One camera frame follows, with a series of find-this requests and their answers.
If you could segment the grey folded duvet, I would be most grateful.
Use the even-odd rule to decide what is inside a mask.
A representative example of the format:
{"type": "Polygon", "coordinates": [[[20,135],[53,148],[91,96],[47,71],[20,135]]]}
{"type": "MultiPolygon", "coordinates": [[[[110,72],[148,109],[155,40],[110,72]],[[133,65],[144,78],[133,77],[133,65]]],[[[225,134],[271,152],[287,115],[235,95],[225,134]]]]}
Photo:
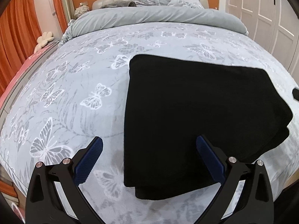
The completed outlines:
{"type": "Polygon", "coordinates": [[[208,25],[249,34],[239,18],[214,9],[174,6],[118,7],[92,10],[76,20],[71,20],[58,45],[62,46],[73,38],[98,30],[151,22],[208,25]]]}

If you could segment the pink bench cushion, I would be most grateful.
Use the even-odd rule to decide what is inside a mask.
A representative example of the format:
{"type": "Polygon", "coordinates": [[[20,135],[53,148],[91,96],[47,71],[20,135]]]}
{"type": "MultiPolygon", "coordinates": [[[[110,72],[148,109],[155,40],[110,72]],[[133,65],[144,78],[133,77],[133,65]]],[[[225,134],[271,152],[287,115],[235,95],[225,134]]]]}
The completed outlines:
{"type": "Polygon", "coordinates": [[[38,61],[45,53],[50,50],[53,46],[57,45],[58,41],[50,42],[49,45],[46,45],[44,48],[42,48],[40,51],[36,52],[35,54],[32,54],[29,56],[23,65],[21,66],[20,70],[16,73],[16,75],[13,77],[13,79],[10,81],[8,86],[6,87],[5,91],[1,95],[1,107],[3,106],[5,100],[7,99],[9,93],[12,91],[13,87],[16,85],[17,81],[20,79],[21,76],[25,74],[26,71],[28,71],[31,66],[38,61]]]}

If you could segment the cream flower plush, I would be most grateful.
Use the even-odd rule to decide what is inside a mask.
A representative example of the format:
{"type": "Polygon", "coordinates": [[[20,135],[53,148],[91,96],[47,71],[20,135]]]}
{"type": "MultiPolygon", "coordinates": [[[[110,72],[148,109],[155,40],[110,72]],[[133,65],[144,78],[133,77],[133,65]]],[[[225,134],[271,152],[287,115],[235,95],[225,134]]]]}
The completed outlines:
{"type": "Polygon", "coordinates": [[[34,48],[34,54],[36,54],[38,51],[40,51],[42,48],[44,48],[49,42],[53,41],[53,33],[51,31],[44,32],[41,36],[37,38],[37,45],[34,48]]]}

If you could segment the grey patterned pillow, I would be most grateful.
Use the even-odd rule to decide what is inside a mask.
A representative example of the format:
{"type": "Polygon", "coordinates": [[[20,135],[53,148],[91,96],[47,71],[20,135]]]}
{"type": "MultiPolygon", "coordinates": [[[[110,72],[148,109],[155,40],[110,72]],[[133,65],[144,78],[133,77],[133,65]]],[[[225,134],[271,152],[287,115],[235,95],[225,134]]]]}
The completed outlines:
{"type": "Polygon", "coordinates": [[[169,6],[169,7],[189,7],[193,9],[204,9],[200,0],[132,0],[129,7],[140,6],[169,6]]]}

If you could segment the orange curtain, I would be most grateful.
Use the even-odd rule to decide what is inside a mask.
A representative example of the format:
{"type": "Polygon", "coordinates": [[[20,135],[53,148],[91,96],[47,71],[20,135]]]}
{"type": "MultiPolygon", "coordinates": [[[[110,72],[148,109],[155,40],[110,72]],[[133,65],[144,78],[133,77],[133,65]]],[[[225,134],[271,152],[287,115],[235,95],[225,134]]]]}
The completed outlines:
{"type": "Polygon", "coordinates": [[[1,94],[41,35],[33,0],[11,0],[1,15],[1,94]]]}

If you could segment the white wardrobe doors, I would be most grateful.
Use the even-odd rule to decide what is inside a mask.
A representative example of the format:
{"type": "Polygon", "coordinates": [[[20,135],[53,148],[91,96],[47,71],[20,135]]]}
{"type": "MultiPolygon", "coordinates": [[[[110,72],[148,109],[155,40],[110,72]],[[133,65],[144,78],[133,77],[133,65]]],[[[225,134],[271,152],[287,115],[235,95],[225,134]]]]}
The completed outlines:
{"type": "Polygon", "coordinates": [[[290,73],[298,63],[298,17],[287,0],[226,0],[226,12],[238,17],[249,37],[290,73]]]}

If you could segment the butterfly pattern bed sheet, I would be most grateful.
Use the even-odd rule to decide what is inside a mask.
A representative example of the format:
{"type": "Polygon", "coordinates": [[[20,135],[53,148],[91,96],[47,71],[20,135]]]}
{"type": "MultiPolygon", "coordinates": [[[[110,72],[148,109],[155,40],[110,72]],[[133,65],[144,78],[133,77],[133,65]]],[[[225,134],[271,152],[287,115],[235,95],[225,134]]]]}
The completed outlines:
{"type": "Polygon", "coordinates": [[[137,54],[264,69],[293,119],[289,137],[262,155],[277,197],[298,170],[297,86],[249,37],[218,27],[142,23],[94,31],[62,45],[22,87],[1,126],[1,164],[27,193],[37,162],[61,162],[99,136],[104,151],[80,189],[107,223],[193,223],[218,190],[212,185],[161,201],[139,200],[123,184],[123,125],[129,61],[137,54]]]}

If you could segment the white bedside ornament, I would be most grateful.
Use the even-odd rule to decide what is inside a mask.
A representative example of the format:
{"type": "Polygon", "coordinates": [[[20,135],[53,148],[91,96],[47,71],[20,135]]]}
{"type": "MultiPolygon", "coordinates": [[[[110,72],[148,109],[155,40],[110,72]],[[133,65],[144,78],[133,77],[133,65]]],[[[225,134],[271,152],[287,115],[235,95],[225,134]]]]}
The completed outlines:
{"type": "Polygon", "coordinates": [[[88,6],[88,2],[83,2],[83,3],[80,3],[79,7],[77,7],[75,9],[75,12],[74,12],[74,18],[77,19],[78,17],[80,17],[81,15],[87,13],[90,11],[90,8],[88,6]]]}

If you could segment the black pants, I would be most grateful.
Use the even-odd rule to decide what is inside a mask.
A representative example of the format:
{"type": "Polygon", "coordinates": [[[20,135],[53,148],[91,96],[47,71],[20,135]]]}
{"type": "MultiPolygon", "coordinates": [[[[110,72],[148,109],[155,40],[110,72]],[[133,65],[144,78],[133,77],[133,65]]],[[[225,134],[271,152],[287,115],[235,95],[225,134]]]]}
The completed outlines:
{"type": "Polygon", "coordinates": [[[143,200],[213,185],[199,136],[251,163],[288,138],[292,118],[262,69],[136,55],[129,63],[124,184],[143,200]]]}

